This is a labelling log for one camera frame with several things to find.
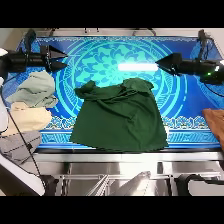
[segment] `green shirt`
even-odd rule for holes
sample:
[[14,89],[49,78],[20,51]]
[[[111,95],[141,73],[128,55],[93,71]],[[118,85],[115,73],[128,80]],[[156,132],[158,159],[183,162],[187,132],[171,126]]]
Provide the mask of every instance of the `green shirt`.
[[140,78],[103,88],[89,81],[76,88],[84,103],[70,141],[117,152],[149,152],[168,146],[152,88],[152,83]]

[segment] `fabric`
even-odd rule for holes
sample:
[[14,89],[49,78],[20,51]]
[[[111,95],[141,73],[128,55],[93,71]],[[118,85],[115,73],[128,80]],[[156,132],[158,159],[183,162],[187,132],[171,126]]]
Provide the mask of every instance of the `fabric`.
[[6,100],[10,103],[24,102],[29,107],[52,108],[58,102],[58,99],[52,95],[54,92],[55,83],[52,76],[46,71],[32,72]]
[[148,152],[168,146],[152,88],[152,83],[140,78],[104,88],[89,81],[76,88],[84,103],[70,141],[120,152]]
[[[22,133],[22,135],[25,141],[32,145],[30,151],[33,153],[41,142],[41,133],[39,131],[30,131]],[[19,134],[0,137],[0,152],[18,165],[22,164],[30,157]]]
[[[45,107],[30,108],[23,102],[11,105],[11,115],[21,132],[38,131],[44,129],[51,121],[51,112]],[[17,134],[18,131],[9,117],[8,129],[1,133],[2,136]]]
[[202,113],[212,133],[220,142],[222,150],[224,150],[224,110],[204,109]]

